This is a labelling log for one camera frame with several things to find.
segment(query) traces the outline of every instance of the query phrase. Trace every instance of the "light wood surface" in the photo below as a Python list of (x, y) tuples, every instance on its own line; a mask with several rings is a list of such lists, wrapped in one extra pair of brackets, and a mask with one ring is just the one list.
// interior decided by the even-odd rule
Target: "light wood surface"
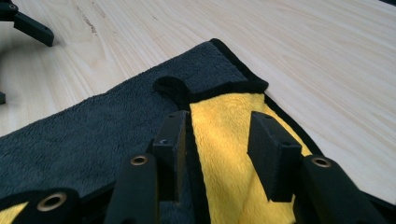
[(396, 204), (396, 7), (375, 0), (21, 1), (47, 48), (0, 23), (0, 136), (213, 37), (358, 187)]

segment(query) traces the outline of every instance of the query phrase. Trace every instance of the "dark fabric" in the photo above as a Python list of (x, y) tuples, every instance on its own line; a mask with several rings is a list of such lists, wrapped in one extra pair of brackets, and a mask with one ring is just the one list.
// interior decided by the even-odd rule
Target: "dark fabric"
[[(212, 43), (205, 42), (105, 94), (3, 136), (0, 198), (53, 188), (75, 189), (83, 197), (116, 180), (122, 160), (144, 152), (163, 118), (177, 110), (152, 88), (157, 78), (165, 76), (183, 80), (191, 92), (247, 80)], [(162, 203), (164, 223), (193, 222), (187, 177), (184, 185), (181, 204)], [(207, 212), (207, 203), (201, 203)]]

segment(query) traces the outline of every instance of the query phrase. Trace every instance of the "black fabric trim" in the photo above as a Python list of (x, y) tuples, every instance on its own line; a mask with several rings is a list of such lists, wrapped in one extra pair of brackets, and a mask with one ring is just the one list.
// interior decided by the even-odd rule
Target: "black fabric trim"
[(396, 223), (396, 205), (384, 202), (368, 193), (364, 193), (364, 195), (388, 223)]
[(0, 199), (0, 211), (8, 209), (12, 206), (32, 201), (37, 195), (42, 193), (40, 190), (30, 190), (18, 194), (9, 195)]
[(199, 160), (191, 116), (186, 119), (186, 163), (191, 186), (191, 200), (195, 223), (210, 224), (209, 202), (206, 197), (204, 173)]
[[(252, 73), (247, 66), (242, 63), (236, 56), (231, 52), (231, 50), (218, 39), (211, 39), (211, 42), (230, 62), (249, 80), (262, 80), (254, 73)], [(309, 150), (313, 154), (323, 155), (315, 142), (311, 137), (304, 131), (304, 129), (296, 123), (285, 111), (282, 110), (268, 95), (265, 95), (265, 103), (274, 110), (280, 118), (285, 120), (289, 126), (303, 139), (305, 144), (308, 146)]]
[(191, 103), (197, 103), (227, 93), (264, 93), (268, 87), (266, 81), (227, 82), (211, 90), (191, 95)]
[(301, 139), (309, 148), (309, 150), (312, 152), (312, 154), (323, 156), (323, 153), (320, 151), (317, 144), (304, 131), (304, 129), (294, 119), (292, 119), (285, 111), (283, 111), (282, 108), (280, 108), (279, 105), (277, 105), (275, 101), (273, 101), (273, 99), (265, 95), (264, 102), (268, 104), (268, 106), (272, 110), (274, 110), (280, 118), (282, 118), (283, 120), (285, 120), (286, 123), (289, 124), (289, 126), (301, 137)]
[(169, 98), (180, 110), (190, 110), (191, 92), (186, 84), (176, 77), (160, 77), (155, 80), (152, 88)]
[(252, 73), (244, 63), (239, 61), (238, 57), (236, 57), (221, 40), (213, 38), (209, 42), (212, 43), (247, 79), (252, 81), (263, 81)]

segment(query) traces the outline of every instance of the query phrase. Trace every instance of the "microfiber towel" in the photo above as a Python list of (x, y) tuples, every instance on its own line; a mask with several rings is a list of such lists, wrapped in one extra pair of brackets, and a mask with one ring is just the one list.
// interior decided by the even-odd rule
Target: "microfiber towel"
[[(3, 214), (16, 201), (23, 204), (7, 211), (11, 216), (18, 214), (35, 190), (70, 188), (84, 197), (115, 181), (121, 162), (144, 152), (164, 117), (178, 109), (191, 112), (188, 172), (183, 178), (181, 202), (161, 204), (162, 223), (278, 220), (255, 217), (258, 211), (265, 214), (262, 209), (267, 204), (247, 159), (248, 115), (252, 110), (273, 111), (267, 105), (276, 108), (279, 120), (292, 126), (290, 131), (304, 139), (311, 152), (319, 151), (274, 102), (268, 97), (264, 101), (267, 86), (213, 39), (104, 94), (1, 137), (0, 221), (10, 221), (10, 216)], [(236, 136), (233, 141), (216, 137), (229, 134)], [(229, 165), (233, 169), (224, 176), (215, 172)], [(229, 185), (239, 177), (241, 183)], [(26, 200), (15, 200), (10, 197), (13, 195), (23, 195)], [(255, 198), (260, 198), (260, 203), (250, 203)], [(293, 220), (289, 204), (268, 206), (283, 211), (279, 215), (285, 218), (280, 220)]]

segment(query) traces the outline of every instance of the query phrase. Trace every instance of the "black fabric loop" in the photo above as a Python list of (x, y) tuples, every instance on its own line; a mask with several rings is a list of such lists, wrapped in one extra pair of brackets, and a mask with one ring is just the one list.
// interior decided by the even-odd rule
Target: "black fabric loop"
[(211, 90), (197, 92), (191, 96), (191, 103), (197, 103), (228, 93), (264, 93), (268, 88), (266, 81), (227, 82)]
[(186, 84), (177, 77), (160, 77), (154, 82), (152, 88), (171, 98), (179, 109), (190, 110), (191, 92)]
[(34, 199), (37, 195), (42, 193), (41, 190), (30, 190), (13, 195), (9, 195), (5, 198), (0, 199), (0, 211), (8, 209), (9, 207), (26, 203)]
[(204, 173), (198, 154), (194, 130), (192, 128), (191, 116), (186, 120), (186, 165), (189, 172), (191, 199), (193, 201), (193, 212), (195, 223), (210, 224), (209, 202), (206, 198), (206, 186), (204, 182)]

